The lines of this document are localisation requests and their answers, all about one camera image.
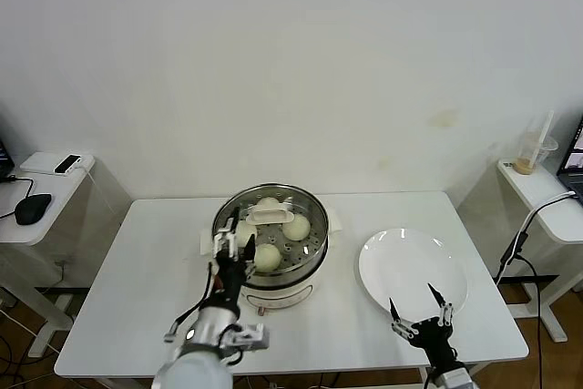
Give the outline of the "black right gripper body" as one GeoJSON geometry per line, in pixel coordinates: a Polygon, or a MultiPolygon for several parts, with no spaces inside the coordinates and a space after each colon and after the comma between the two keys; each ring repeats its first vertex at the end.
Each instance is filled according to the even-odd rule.
{"type": "Polygon", "coordinates": [[[454,348],[449,344],[453,334],[450,322],[440,322],[430,318],[412,324],[414,337],[410,340],[413,347],[422,349],[431,366],[458,366],[454,348]]]}

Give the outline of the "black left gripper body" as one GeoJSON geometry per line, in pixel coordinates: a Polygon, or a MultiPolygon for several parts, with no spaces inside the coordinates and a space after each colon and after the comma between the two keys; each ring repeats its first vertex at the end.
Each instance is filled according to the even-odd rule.
{"type": "Polygon", "coordinates": [[[240,289],[247,281],[248,263],[242,258],[231,258],[227,251],[220,251],[216,262],[219,270],[210,294],[210,307],[239,312],[238,299],[240,289]]]}

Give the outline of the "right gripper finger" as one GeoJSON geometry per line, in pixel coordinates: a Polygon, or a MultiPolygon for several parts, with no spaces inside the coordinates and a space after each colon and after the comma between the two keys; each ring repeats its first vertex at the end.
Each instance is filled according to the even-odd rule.
{"type": "Polygon", "coordinates": [[[413,327],[411,322],[400,317],[392,299],[389,299],[389,303],[392,330],[405,340],[413,340],[418,334],[418,331],[413,327]]]}
{"type": "Polygon", "coordinates": [[[447,302],[444,296],[431,283],[428,283],[430,292],[439,306],[440,313],[438,316],[429,318],[429,322],[434,322],[439,327],[450,327],[453,319],[453,304],[447,302]]]}

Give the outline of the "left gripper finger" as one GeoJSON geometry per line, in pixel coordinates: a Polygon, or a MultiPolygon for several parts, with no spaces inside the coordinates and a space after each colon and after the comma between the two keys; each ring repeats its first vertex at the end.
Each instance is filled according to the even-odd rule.
{"type": "Polygon", "coordinates": [[[251,234],[243,248],[242,259],[245,262],[245,275],[251,276],[255,271],[256,236],[251,234]]]}
{"type": "Polygon", "coordinates": [[[238,256],[238,244],[236,242],[236,227],[239,222],[240,208],[236,207],[225,224],[218,228],[213,237],[213,256],[238,256]]]}

